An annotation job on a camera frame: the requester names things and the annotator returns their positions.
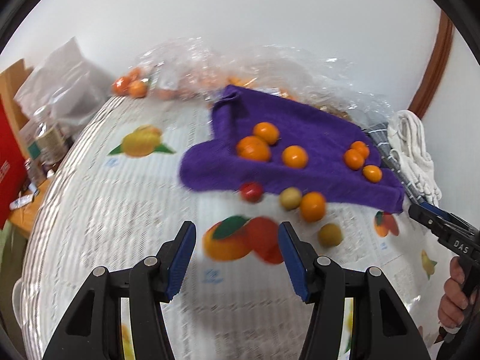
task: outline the white cap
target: white cap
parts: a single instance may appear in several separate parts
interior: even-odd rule
[[[44,105],[43,107],[40,107],[33,113],[33,117],[37,122],[42,122],[45,119],[47,119],[49,116],[50,116],[50,110],[46,105]]]

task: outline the purple cloth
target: purple cloth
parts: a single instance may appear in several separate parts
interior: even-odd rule
[[[366,180],[362,170],[343,162],[350,145],[361,140],[369,145],[365,164],[381,165],[380,154],[362,130],[339,117],[292,100],[229,85],[213,107],[214,139],[191,147],[183,156],[180,178],[195,191],[237,190],[257,181],[266,192],[279,194],[288,187],[303,193],[321,192],[328,202],[355,203],[387,212],[402,212],[404,190],[392,171],[382,168],[378,184]],[[268,163],[238,157],[236,145],[260,122],[273,123],[280,139],[271,147]],[[302,146],[309,156],[304,169],[282,163],[290,145]]]

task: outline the gray checkered fabric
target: gray checkered fabric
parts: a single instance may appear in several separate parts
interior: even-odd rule
[[[405,177],[400,170],[400,164],[395,157],[390,154],[392,147],[390,146],[390,142],[388,142],[387,126],[387,123],[379,123],[364,131],[375,143],[385,166],[392,169],[395,176],[397,176],[397,179],[402,183],[410,201],[412,203],[420,204],[425,201],[424,198],[420,195],[415,185]]]

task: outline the silver bolt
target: silver bolt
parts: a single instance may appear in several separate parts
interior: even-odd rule
[[[327,256],[320,256],[317,262],[321,266],[329,266],[332,261]]]
[[[382,275],[382,270],[380,268],[377,268],[376,266],[370,267],[368,271],[372,276],[378,277]]]
[[[105,268],[102,266],[98,266],[97,268],[93,269],[93,276],[102,276],[105,273]]]
[[[143,263],[146,265],[146,266],[154,266],[156,263],[157,263],[157,257],[154,257],[154,256],[150,256],[150,257],[147,257],[146,259],[143,260]]]

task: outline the wooden table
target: wooden table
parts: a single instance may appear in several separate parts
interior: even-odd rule
[[[33,202],[11,212],[9,221],[17,227],[17,230],[25,238],[30,238],[35,217],[43,202],[43,197],[50,186],[50,180],[45,181],[38,189],[40,193],[35,196]]]

